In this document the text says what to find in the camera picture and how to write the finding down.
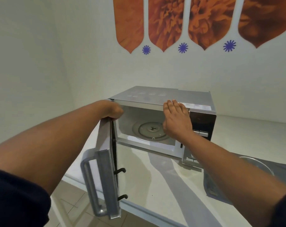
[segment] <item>open microwave door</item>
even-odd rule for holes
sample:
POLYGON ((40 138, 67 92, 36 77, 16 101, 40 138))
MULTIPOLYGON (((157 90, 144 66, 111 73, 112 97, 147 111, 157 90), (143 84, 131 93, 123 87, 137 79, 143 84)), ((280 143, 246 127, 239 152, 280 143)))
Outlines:
POLYGON ((113 122, 110 118, 100 121, 96 147, 84 152, 81 161, 81 171, 86 184, 88 196, 94 214, 97 217, 108 216, 109 219, 121 217, 119 200, 127 195, 118 197, 117 174, 125 169, 117 170, 116 140, 113 132, 113 122), (101 205, 97 196, 96 185, 91 170, 90 161, 96 160, 105 204, 101 205))

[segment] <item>hand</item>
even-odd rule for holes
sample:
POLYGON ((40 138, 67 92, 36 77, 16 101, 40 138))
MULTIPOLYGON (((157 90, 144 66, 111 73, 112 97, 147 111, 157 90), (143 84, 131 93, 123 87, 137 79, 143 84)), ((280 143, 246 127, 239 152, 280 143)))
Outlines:
POLYGON ((113 120, 116 120, 124 113, 123 109, 118 103, 109 100, 100 100, 96 103, 100 103, 100 107, 104 109, 102 118, 111 117, 113 120))
POLYGON ((173 139, 185 143, 192 132, 192 124, 188 109, 176 100, 167 101, 163 105, 165 121, 163 123, 164 132, 173 139))

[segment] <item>sleeve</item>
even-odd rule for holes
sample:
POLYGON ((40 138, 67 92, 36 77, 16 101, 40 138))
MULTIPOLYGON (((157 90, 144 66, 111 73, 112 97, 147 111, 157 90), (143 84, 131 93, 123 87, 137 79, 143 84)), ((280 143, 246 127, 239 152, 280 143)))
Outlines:
POLYGON ((0 226, 44 226, 50 206, 42 187, 0 170, 0 226))
POLYGON ((286 227, 286 195, 277 204, 269 227, 286 227))

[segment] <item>orange wall decal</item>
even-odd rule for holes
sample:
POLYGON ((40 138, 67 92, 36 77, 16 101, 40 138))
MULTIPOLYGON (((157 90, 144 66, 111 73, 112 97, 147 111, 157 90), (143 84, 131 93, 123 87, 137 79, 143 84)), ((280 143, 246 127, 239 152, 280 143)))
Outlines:
POLYGON ((244 0, 239 34, 258 48, 286 31, 286 0, 244 0))
POLYGON ((204 50, 228 32, 236 0, 191 0, 188 34, 204 50))
POLYGON ((129 53, 144 37, 143 0, 113 0, 118 43, 129 53))
POLYGON ((181 36, 184 0, 148 0, 150 41, 163 52, 181 36))

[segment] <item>wall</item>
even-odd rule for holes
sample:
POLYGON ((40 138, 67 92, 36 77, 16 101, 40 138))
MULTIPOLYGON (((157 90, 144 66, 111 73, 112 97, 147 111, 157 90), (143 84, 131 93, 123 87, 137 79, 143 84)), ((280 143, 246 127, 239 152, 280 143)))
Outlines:
POLYGON ((48 0, 0 0, 0 142, 74 108, 48 0))
POLYGON ((286 123, 286 32, 256 49, 238 33, 243 1, 236 1, 227 35, 204 51, 189 39, 185 0, 181 38, 163 53, 149 41, 144 0, 144 40, 130 54, 117 42, 112 0, 52 0, 76 107, 135 85, 173 87, 210 90, 221 115, 286 123), (237 47, 226 53, 230 39, 237 47), (189 44, 186 54, 178 52, 181 42, 189 44))

